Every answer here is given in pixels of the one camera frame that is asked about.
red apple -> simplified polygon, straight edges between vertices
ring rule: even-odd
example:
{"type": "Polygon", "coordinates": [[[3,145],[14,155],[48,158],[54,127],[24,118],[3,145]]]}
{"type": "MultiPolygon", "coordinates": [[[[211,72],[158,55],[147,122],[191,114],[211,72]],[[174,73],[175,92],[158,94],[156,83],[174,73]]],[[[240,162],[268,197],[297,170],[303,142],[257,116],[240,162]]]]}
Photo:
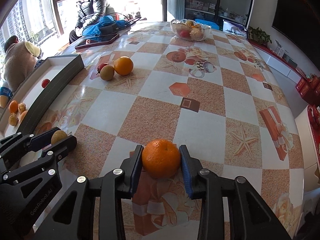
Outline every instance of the red apple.
{"type": "Polygon", "coordinates": [[[190,32],[187,30],[182,30],[178,32],[179,36],[182,38],[190,38],[190,32]]]}
{"type": "Polygon", "coordinates": [[[100,65],[98,66],[98,68],[97,68],[98,73],[97,73],[96,75],[100,74],[100,71],[102,70],[102,68],[103,68],[104,66],[107,66],[107,65],[108,65],[108,63],[102,63],[102,64],[100,64],[100,65]]]}
{"type": "Polygon", "coordinates": [[[49,83],[50,83],[50,80],[46,78],[42,81],[41,86],[45,88],[49,83]]]}

tablet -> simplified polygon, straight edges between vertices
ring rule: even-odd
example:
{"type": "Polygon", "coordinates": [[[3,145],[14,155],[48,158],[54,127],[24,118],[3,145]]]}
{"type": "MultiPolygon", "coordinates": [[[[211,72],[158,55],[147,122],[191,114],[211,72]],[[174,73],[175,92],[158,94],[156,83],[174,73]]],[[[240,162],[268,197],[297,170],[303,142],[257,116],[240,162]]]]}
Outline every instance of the tablet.
{"type": "Polygon", "coordinates": [[[119,34],[110,34],[110,35],[104,35],[104,36],[85,39],[81,41],[78,45],[76,45],[75,49],[85,49],[85,48],[94,47],[94,46],[108,45],[113,43],[119,37],[120,37],[119,34]]]}

potted plant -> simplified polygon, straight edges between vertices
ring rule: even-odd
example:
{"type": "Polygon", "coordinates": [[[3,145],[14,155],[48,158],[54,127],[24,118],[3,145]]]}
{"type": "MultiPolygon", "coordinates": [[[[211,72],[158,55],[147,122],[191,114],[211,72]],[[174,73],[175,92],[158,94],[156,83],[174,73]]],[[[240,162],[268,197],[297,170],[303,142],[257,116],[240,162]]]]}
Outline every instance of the potted plant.
{"type": "Polygon", "coordinates": [[[255,41],[265,47],[268,46],[268,42],[272,43],[272,40],[270,39],[270,35],[266,34],[262,29],[259,27],[254,29],[249,26],[248,28],[248,34],[249,34],[249,39],[252,41],[255,41]]]}

white bag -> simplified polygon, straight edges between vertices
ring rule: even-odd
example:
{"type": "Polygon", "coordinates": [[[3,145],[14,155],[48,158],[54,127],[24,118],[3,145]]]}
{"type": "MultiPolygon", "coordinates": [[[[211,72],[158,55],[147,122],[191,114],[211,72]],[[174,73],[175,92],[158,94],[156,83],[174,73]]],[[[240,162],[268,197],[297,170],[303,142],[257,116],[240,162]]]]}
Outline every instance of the white bag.
{"type": "Polygon", "coordinates": [[[240,24],[231,23],[226,20],[223,20],[223,31],[225,33],[242,36],[245,39],[247,38],[247,29],[240,24]]]}

cherry tomato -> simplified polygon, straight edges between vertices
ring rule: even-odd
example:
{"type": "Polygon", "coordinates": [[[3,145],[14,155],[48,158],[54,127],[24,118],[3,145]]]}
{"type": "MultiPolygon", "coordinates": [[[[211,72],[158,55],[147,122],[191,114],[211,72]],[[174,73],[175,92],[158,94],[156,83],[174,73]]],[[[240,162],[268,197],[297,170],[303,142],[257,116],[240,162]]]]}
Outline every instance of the cherry tomato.
{"type": "Polygon", "coordinates": [[[43,81],[42,81],[42,83],[41,83],[41,86],[42,86],[42,88],[45,88],[48,84],[50,83],[50,80],[49,79],[44,79],[43,81]]]}

